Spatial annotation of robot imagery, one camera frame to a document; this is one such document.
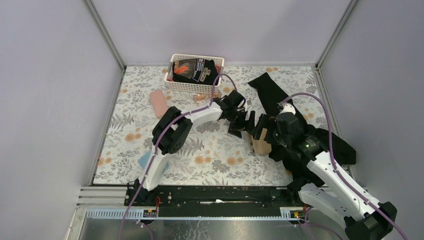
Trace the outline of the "plaid glasses case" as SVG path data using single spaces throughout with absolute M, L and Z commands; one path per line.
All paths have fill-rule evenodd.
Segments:
M 253 153 L 259 156 L 268 155 L 272 151 L 272 145 L 265 141 L 267 129 L 263 128 L 259 140 L 255 140 L 253 135 L 250 135 L 250 141 Z

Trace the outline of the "orange lens sunglasses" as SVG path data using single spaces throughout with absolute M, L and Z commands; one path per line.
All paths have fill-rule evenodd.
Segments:
M 220 92 L 216 92 L 214 94 L 199 93 L 199 94 L 195 94 L 192 99 L 197 106 L 200 106 L 201 103 L 203 102 L 213 100 L 214 98 L 221 98 L 221 97 L 222 97 L 222 94 Z

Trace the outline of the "pink glasses case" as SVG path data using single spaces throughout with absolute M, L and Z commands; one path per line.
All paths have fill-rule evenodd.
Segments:
M 162 90 L 155 90 L 149 94 L 150 102 L 153 107 L 154 114 L 157 119 L 163 117 L 163 115 L 168 110 L 169 106 L 167 104 L 166 98 Z

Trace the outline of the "blue cleaning cloth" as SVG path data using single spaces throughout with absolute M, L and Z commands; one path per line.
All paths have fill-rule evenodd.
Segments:
M 137 163 L 139 164 L 139 166 L 144 170 L 146 167 L 147 167 L 147 165 L 148 165 L 148 161 L 149 161 L 149 159 L 150 159 L 150 155 L 151 155 L 151 153 L 152 153 L 152 151 L 151 150 L 149 150 L 148 152 L 146 152 L 143 156 L 141 156 L 139 159 L 138 159 L 138 161 L 137 161 Z M 165 164 L 165 166 L 164 166 L 164 168 L 163 168 L 163 170 L 162 170 L 162 172 L 161 172 L 161 174 L 163 174 L 167 169 L 169 168 L 169 163 L 168 162 L 166 162 L 166 164 Z

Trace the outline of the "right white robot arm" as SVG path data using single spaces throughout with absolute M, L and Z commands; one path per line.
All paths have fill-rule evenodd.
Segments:
M 285 103 L 277 116 L 261 114 L 251 134 L 284 148 L 290 160 L 314 173 L 332 192 L 304 176 L 289 185 L 286 198 L 291 205 L 314 207 L 338 222 L 350 240 L 381 240 L 393 230 L 396 207 L 372 196 L 332 159 L 329 147 L 306 132 L 293 105 Z

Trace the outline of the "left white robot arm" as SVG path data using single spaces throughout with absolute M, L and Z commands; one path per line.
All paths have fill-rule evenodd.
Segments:
M 169 157 L 178 152 L 186 142 L 193 127 L 208 122 L 226 120 L 228 133 L 238 138 L 242 132 L 255 127 L 256 111 L 247 107 L 247 100 L 236 90 L 197 108 L 181 111 L 171 106 L 152 130 L 152 149 L 142 175 L 138 178 L 136 199 L 144 206 L 155 200 L 155 189 Z

